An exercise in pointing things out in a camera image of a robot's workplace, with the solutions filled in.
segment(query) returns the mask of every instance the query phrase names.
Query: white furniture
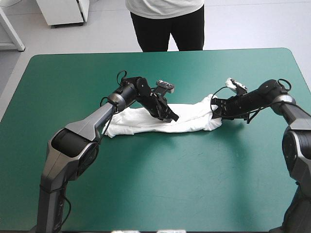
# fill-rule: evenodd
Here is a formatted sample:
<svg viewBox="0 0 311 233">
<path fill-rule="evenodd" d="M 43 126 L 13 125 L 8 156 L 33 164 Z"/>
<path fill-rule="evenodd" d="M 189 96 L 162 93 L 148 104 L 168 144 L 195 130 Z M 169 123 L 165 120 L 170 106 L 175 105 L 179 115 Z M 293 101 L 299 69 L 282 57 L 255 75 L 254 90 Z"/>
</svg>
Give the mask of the white furniture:
<svg viewBox="0 0 311 233">
<path fill-rule="evenodd" d="M 0 7 L 0 50 L 24 51 L 25 46 Z"/>
<path fill-rule="evenodd" d="M 48 25 L 87 22 L 89 0 L 36 0 Z"/>
</svg>

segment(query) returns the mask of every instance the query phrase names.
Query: black pants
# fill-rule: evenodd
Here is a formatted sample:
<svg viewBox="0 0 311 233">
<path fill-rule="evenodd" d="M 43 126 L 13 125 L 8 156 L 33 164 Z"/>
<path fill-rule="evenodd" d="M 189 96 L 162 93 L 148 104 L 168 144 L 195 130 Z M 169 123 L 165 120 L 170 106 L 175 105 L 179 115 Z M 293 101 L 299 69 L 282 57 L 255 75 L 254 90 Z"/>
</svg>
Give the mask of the black pants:
<svg viewBox="0 0 311 233">
<path fill-rule="evenodd" d="M 143 52 L 167 51 L 172 34 L 180 51 L 202 50 L 204 6 L 187 15 L 150 19 L 131 13 L 137 41 Z"/>
</svg>

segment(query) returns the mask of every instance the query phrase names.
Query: robotic arm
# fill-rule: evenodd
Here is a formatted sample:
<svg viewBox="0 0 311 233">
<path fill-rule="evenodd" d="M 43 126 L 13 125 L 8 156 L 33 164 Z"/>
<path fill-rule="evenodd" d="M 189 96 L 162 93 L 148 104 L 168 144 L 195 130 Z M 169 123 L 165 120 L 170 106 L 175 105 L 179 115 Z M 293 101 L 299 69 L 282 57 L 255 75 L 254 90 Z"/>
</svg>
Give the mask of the robotic arm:
<svg viewBox="0 0 311 233">
<path fill-rule="evenodd" d="M 60 231 L 68 217 L 62 222 L 67 183 L 76 180 L 94 162 L 104 135 L 100 132 L 116 112 L 138 101 L 153 117 L 166 122 L 178 120 L 178 115 L 164 98 L 166 92 L 174 91 L 174 85 L 161 80 L 156 84 L 157 87 L 151 90 L 145 78 L 127 78 L 125 71 L 119 88 L 108 96 L 106 104 L 85 119 L 66 125 L 48 141 L 47 159 L 41 174 L 37 226 L 33 232 Z"/>
<path fill-rule="evenodd" d="M 311 116 L 296 105 L 288 94 L 291 89 L 285 80 L 268 80 L 257 90 L 247 93 L 245 86 L 231 80 L 237 95 L 227 100 L 214 98 L 212 105 L 218 108 L 213 118 L 233 120 L 243 118 L 247 123 L 263 108 L 285 118 L 288 127 L 282 140 L 282 150 L 290 177 L 298 185 L 293 201 L 284 215 L 281 227 L 271 233 L 310 233 L 311 232 Z M 286 89 L 281 81 L 290 86 Z"/>
</svg>

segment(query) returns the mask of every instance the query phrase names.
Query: gray floor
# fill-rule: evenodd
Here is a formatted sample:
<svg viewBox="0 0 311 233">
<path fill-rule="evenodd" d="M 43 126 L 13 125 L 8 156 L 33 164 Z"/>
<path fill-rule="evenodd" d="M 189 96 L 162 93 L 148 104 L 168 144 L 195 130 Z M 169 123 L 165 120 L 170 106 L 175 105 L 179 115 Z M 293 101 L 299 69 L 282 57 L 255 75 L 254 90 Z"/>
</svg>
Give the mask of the gray floor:
<svg viewBox="0 0 311 233">
<path fill-rule="evenodd" d="M 36 54 L 141 51 L 124 0 L 90 1 L 82 27 L 51 28 L 35 0 L 3 8 L 26 50 L 0 51 L 0 119 Z M 311 88 L 311 0 L 206 0 L 205 21 L 204 49 L 289 48 Z"/>
</svg>

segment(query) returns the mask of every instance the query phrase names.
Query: cable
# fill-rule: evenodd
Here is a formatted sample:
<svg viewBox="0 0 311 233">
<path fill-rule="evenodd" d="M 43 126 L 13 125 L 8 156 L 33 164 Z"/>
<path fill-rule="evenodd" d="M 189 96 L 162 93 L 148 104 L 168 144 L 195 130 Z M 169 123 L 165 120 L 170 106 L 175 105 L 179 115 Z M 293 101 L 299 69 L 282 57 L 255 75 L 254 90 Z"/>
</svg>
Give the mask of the cable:
<svg viewBox="0 0 311 233">
<path fill-rule="evenodd" d="M 51 191 L 46 190 L 42 185 L 39 185 L 39 187 L 40 187 L 40 189 L 41 189 L 42 191 L 51 194 L 51 193 L 55 193 L 55 192 L 64 190 L 66 185 L 67 185 L 67 183 L 63 184 L 62 187 L 57 188 L 57 189 L 54 189 L 54 190 L 51 190 Z M 62 227 L 63 224 L 66 222 L 67 218 L 69 217 L 70 213 L 71 213 L 71 202 L 69 201 L 69 199 L 68 199 L 64 194 L 60 193 L 60 195 L 64 198 L 64 200 L 65 200 L 65 201 L 68 203 L 68 205 L 69 205 L 68 213 L 67 213 L 65 219 L 62 221 L 62 223 L 61 223 L 61 225 L 60 225 L 60 226 Z"/>
<path fill-rule="evenodd" d="M 121 71 L 119 71 L 119 73 L 117 74 L 117 83 L 121 86 L 121 84 L 119 83 L 119 75 L 122 73 L 122 72 L 124 72 L 124 76 L 121 78 L 121 81 L 122 81 L 122 79 L 124 79 L 125 77 L 126 77 L 126 75 L 127 75 L 127 71 L 126 70 L 121 70 Z"/>
</svg>

